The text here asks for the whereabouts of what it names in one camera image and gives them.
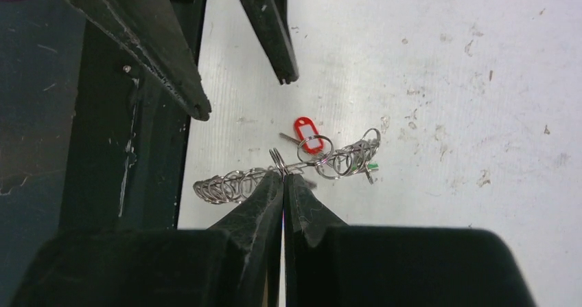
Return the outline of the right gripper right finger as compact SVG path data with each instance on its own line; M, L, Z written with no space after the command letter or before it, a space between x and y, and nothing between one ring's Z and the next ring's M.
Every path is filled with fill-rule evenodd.
M288 306L533 306L505 243L482 229L348 225L302 176L283 188Z

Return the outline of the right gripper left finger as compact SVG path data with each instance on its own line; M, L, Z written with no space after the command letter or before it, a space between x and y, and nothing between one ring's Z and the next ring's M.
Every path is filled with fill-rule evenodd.
M269 172L207 229L69 231L46 242L12 306L278 306L283 179Z

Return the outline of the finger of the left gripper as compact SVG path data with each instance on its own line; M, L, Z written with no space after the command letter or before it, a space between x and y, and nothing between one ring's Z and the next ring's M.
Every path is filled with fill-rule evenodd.
M65 0L124 48L185 112L206 122L211 104L170 0Z
M290 38L287 0L240 0L280 84L299 78Z

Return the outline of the metal key organizer disc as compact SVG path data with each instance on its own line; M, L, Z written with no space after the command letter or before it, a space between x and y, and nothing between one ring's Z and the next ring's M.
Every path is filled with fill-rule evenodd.
M248 170L233 170L222 176L216 175L193 184L196 196L212 205L242 203L258 187L269 173L277 173L281 178L290 174L304 174L312 168L318 176L335 181L345 177L363 174L367 163L375 163L382 141L380 130L368 129L356 142L342 148L336 148L332 140L324 135L324 149L316 155L307 154L296 145L297 163L286 164L281 153L273 148L269 150L273 164L267 168L255 167Z

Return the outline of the red tagged key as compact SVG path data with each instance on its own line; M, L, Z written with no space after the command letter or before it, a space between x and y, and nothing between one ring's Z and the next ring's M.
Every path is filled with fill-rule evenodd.
M285 133L279 133L280 138L296 144L307 154L316 155L323 151L323 139L318 137L319 132L314 122L308 117L298 117L293 123L296 137Z

